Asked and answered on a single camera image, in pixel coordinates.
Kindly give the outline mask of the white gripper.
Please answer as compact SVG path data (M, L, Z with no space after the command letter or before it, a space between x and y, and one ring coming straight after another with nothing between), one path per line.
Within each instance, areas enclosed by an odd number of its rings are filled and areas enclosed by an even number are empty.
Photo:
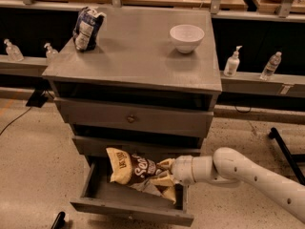
M183 186L199 182L217 184L222 178L214 167L211 156L180 156L176 159L166 158L157 163L160 169L168 170L150 178L150 183L157 189L160 196L176 204L175 184Z

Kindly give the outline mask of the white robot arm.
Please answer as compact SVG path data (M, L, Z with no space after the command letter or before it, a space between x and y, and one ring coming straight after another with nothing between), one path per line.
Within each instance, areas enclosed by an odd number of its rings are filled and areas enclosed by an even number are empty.
M168 158L159 166L163 171L151 177L155 185L232 185L243 181L305 222L305 186L259 166L232 148L218 148L212 156Z

